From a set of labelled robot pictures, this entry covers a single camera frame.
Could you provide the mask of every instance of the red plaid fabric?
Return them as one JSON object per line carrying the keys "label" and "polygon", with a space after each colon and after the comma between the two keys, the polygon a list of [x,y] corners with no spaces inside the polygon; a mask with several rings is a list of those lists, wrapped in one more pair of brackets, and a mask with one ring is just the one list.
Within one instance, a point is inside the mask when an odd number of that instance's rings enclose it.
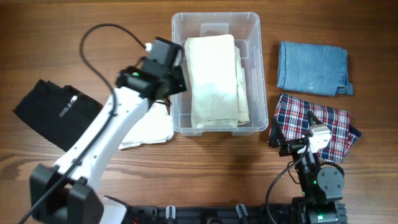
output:
{"label": "red plaid fabric", "polygon": [[348,149],[361,135],[361,132],[349,124],[350,115],[347,111],[309,103],[282,93],[274,117],[278,120],[286,140],[298,139],[307,133],[308,110],[326,124],[331,132],[329,145],[319,151],[319,158],[324,161],[343,162]]}

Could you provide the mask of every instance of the white cloth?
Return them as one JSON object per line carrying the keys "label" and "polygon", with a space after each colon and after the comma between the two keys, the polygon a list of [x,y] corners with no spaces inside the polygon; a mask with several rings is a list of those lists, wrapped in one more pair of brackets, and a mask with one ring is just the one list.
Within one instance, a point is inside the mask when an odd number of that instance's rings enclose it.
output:
{"label": "white cloth", "polygon": [[172,122],[166,106],[154,103],[150,110],[124,137],[119,150],[141,144],[163,143],[174,135]]}
{"label": "white cloth", "polygon": [[244,73],[239,50],[235,54],[234,37],[227,34],[188,38],[184,47],[192,87],[192,127],[215,125],[236,128],[240,111],[243,120],[239,124],[247,123],[249,111],[245,111],[248,108],[246,93],[243,94],[244,89],[238,90],[237,82],[239,76],[238,80],[241,82],[243,79],[244,83]]}
{"label": "white cloth", "polygon": [[238,125],[250,122],[248,98],[246,96],[246,82],[244,80],[244,69],[241,65],[239,49],[235,47],[236,81],[238,83]]}

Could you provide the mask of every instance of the denim fabric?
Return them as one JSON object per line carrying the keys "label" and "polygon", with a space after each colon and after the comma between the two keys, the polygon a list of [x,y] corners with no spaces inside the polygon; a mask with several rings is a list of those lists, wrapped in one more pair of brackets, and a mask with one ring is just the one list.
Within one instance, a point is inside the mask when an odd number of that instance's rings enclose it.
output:
{"label": "denim fabric", "polygon": [[347,74],[347,50],[281,42],[277,87],[318,95],[353,95],[354,87]]}

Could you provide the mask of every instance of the plastic storage box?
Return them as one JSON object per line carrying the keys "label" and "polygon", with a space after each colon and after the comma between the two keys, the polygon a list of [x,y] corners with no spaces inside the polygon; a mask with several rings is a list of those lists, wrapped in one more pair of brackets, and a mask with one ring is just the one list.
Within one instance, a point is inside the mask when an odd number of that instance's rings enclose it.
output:
{"label": "plastic storage box", "polygon": [[[173,129],[184,136],[200,136],[205,131],[231,131],[233,136],[248,136],[263,131],[268,126],[266,85],[262,62],[260,19],[253,12],[180,12],[172,18],[172,41],[184,46],[189,37],[231,34],[241,53],[245,72],[250,123],[232,126],[206,126],[192,128],[192,93],[188,91],[172,96],[171,117]],[[191,87],[187,60],[183,55],[181,65]]]}

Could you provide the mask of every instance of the wood grain surface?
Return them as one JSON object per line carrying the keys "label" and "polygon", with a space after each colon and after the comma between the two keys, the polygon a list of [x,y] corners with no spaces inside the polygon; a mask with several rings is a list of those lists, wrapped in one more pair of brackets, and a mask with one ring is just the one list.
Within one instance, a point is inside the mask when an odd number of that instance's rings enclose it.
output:
{"label": "wood grain surface", "polygon": [[[91,26],[112,22],[143,42],[171,39],[177,12],[256,12],[261,19],[268,113],[274,113],[279,42],[340,46],[348,51],[354,96],[291,93],[303,100],[347,110],[363,132],[342,164],[349,223],[396,223],[398,219],[398,4],[389,1],[136,1],[0,4],[0,223],[16,223],[30,207],[28,179],[34,167],[51,166],[63,152],[12,112],[38,79],[73,85],[99,102],[109,93],[78,56]],[[116,73],[145,52],[127,35],[104,28],[86,45],[90,61],[113,82]],[[249,137],[175,134],[165,144],[117,152],[99,195],[132,205],[260,205],[290,158],[266,144],[268,130]],[[271,202],[301,194],[281,178]]]}

